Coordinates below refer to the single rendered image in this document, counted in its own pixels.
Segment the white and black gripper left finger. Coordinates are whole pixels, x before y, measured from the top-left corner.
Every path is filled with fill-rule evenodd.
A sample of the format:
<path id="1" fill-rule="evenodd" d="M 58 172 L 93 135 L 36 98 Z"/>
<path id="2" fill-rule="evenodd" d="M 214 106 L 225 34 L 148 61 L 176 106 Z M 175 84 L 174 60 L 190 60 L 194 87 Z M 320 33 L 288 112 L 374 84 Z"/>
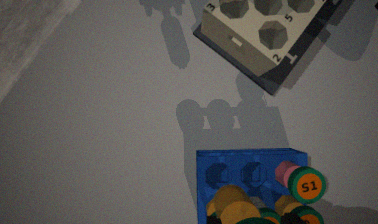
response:
<path id="1" fill-rule="evenodd" d="M 217 216 L 207 216 L 207 224 L 222 224 L 222 222 Z"/>

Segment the blue tube rack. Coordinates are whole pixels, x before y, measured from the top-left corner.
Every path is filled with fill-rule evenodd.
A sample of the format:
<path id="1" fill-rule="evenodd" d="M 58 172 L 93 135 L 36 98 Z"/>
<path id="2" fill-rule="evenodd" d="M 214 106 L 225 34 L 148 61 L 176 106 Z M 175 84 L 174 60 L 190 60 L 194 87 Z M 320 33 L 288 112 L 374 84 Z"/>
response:
<path id="1" fill-rule="evenodd" d="M 206 224 L 206 205 L 213 199 L 216 191 L 230 181 L 229 184 L 242 187 L 249 197 L 259 196 L 275 211 L 276 201 L 282 195 L 291 195 L 275 180 L 275 169 L 282 161 L 308 166 L 305 153 L 292 148 L 196 150 L 198 224 Z"/>

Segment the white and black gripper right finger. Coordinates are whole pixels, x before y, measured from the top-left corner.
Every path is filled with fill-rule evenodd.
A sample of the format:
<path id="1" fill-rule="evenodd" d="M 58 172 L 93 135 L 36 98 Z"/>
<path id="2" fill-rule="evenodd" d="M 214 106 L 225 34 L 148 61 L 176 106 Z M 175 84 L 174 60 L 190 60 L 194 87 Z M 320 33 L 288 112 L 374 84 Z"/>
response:
<path id="1" fill-rule="evenodd" d="M 307 224 L 303 221 L 295 212 L 284 213 L 284 216 L 281 216 L 281 224 Z"/>

